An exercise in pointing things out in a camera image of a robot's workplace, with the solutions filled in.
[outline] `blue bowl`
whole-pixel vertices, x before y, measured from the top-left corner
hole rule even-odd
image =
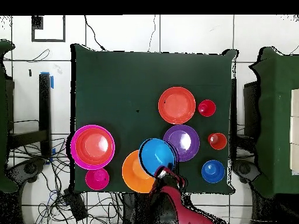
[[[139,148],[138,158],[144,171],[153,177],[160,166],[173,170],[176,164],[176,154],[173,147],[158,138],[145,140]]]
[[[217,160],[209,160],[203,165],[201,175],[209,183],[217,183],[223,179],[225,174],[224,166]]]

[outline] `red cup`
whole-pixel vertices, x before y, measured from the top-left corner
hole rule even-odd
[[[198,111],[202,116],[210,117],[215,113],[216,105],[211,100],[203,100],[199,103]]]
[[[222,133],[212,133],[208,136],[208,142],[213,149],[219,151],[227,145],[227,138]]]

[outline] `red bowl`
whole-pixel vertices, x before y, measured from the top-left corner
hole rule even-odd
[[[86,164],[99,165],[106,162],[113,152],[113,140],[102,129],[89,128],[83,131],[76,143],[76,153]]]

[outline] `purple bowl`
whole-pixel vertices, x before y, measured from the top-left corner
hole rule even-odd
[[[186,162],[192,159],[199,150],[199,136],[196,131],[188,125],[174,125],[167,130],[163,140],[169,142],[176,148],[180,162]]]

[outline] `bowl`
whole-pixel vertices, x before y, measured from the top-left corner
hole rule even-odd
[[[183,124],[190,120],[195,112],[195,99],[190,91],[183,87],[171,87],[163,92],[158,102],[161,117],[171,124]]]
[[[110,132],[98,125],[78,129],[71,140],[71,155],[83,169],[105,167],[113,158],[115,143]]]
[[[142,168],[138,150],[130,153],[124,160],[122,176],[125,184],[137,193],[149,193],[155,182],[155,178],[147,174]]]
[[[176,166],[177,155],[173,147],[158,138],[145,140],[138,151],[139,162],[150,176],[154,177],[160,166],[173,170]]]
[[[170,127],[165,133],[163,140],[175,147],[180,162],[192,159],[199,150],[199,136],[188,125],[179,124]]]

